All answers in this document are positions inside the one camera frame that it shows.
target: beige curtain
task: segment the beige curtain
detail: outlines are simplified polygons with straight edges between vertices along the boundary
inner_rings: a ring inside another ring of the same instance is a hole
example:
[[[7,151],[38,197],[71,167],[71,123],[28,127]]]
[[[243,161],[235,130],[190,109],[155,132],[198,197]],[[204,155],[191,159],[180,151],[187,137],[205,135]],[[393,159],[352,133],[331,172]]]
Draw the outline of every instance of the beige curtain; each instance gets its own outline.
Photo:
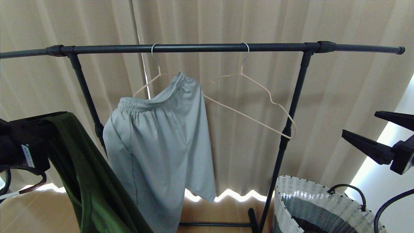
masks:
[[[340,138],[341,130],[377,139],[385,122],[376,110],[394,111],[413,75],[414,2],[395,1],[0,1],[1,51],[54,44],[300,43],[405,46],[401,56],[379,53],[315,54],[295,115],[298,137],[286,151],[281,174],[324,185],[349,183],[365,156]],[[163,73],[184,72],[206,95],[282,130],[286,115],[267,94],[236,73],[245,53],[157,53]],[[289,108],[300,52],[252,52],[245,73]],[[106,123],[121,97],[132,96],[157,74],[150,54],[80,55],[99,117]],[[170,83],[162,77],[150,96]],[[206,101],[217,193],[266,194],[280,135]],[[74,112],[99,144],[67,58],[1,60],[1,118]],[[59,186],[56,172],[49,180]],[[13,173],[13,188],[33,184]]]

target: dark green fabric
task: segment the dark green fabric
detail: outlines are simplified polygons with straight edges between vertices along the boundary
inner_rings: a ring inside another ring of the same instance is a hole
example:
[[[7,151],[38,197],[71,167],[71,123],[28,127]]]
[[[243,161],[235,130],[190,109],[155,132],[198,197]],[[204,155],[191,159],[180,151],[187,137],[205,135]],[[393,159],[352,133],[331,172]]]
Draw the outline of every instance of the dark green fabric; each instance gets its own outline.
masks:
[[[45,120],[59,131],[48,156],[72,201],[80,232],[152,232],[75,115]]]

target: hanger hook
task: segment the hanger hook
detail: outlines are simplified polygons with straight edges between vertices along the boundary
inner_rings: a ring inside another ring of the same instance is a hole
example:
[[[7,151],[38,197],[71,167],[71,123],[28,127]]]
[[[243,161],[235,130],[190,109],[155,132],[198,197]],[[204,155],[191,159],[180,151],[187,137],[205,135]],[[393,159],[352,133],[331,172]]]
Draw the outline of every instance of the hanger hook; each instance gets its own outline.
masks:
[[[244,62],[247,60],[247,58],[248,58],[248,56],[249,56],[249,53],[250,53],[250,47],[249,47],[249,45],[248,44],[246,44],[246,43],[242,43],[242,44],[245,44],[246,46],[247,46],[247,55],[246,55],[246,57],[244,58],[244,60],[241,62],[241,66],[244,66]]]
[[[157,44],[153,44],[152,45],[152,47],[151,47],[151,55],[152,55],[152,58],[154,58],[154,60],[156,61],[156,64],[158,65],[158,67],[159,67],[159,62],[158,62],[158,60],[155,58],[155,56],[154,56],[154,47],[156,46]]]

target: white label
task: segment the white label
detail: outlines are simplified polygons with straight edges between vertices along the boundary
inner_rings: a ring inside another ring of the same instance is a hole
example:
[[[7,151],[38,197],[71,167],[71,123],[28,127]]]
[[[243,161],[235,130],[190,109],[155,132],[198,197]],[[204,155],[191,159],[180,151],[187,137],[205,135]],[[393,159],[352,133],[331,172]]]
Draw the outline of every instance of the white label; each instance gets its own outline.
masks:
[[[25,145],[22,145],[22,149],[23,149],[24,156],[26,157],[27,165],[29,167],[34,167],[34,163],[33,163],[33,160],[31,159],[29,148]]]

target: clothes rack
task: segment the clothes rack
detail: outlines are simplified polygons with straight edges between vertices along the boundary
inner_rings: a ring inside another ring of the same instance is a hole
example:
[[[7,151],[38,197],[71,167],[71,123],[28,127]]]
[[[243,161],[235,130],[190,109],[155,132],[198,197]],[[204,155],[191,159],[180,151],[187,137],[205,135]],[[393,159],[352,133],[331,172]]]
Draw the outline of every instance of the clothes rack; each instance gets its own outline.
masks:
[[[250,51],[297,51],[303,52],[302,61],[300,65],[298,80],[296,82],[295,90],[292,97],[292,102],[289,109],[289,115],[293,118],[299,102],[299,97],[305,80],[306,70],[309,66],[311,57],[315,53],[328,53],[333,51],[354,51],[354,52],[376,52],[376,53],[394,53],[403,54],[405,48],[390,47],[390,46],[372,46],[372,45],[352,45],[352,44],[336,44],[330,41],[318,41],[315,43],[271,43],[271,44],[248,44]],[[73,69],[79,81],[89,111],[95,124],[95,133],[99,138],[102,146],[104,141],[102,133],[104,126],[99,120],[98,113],[89,92],[82,66],[78,59],[78,54],[90,53],[150,53],[152,45],[105,45],[105,46],[63,46],[54,45],[45,49],[33,49],[23,51],[11,51],[0,53],[0,59],[30,57],[30,56],[55,56],[65,57],[70,59]],[[185,52],[247,52],[245,44],[159,44],[154,48],[154,53],[185,53]],[[289,118],[286,121],[283,133],[291,135],[292,122]],[[279,152],[277,154],[276,163],[273,169],[272,181],[270,183],[269,192],[263,213],[258,224],[255,212],[252,208],[248,210],[249,223],[222,223],[222,222],[182,222],[180,226],[221,226],[221,227],[247,227],[251,228],[253,233],[262,233],[266,221],[267,212],[269,210],[270,201],[273,190],[276,185],[276,179],[279,174],[280,166],[282,164],[284,152],[287,148],[289,139],[281,136],[279,144]]]

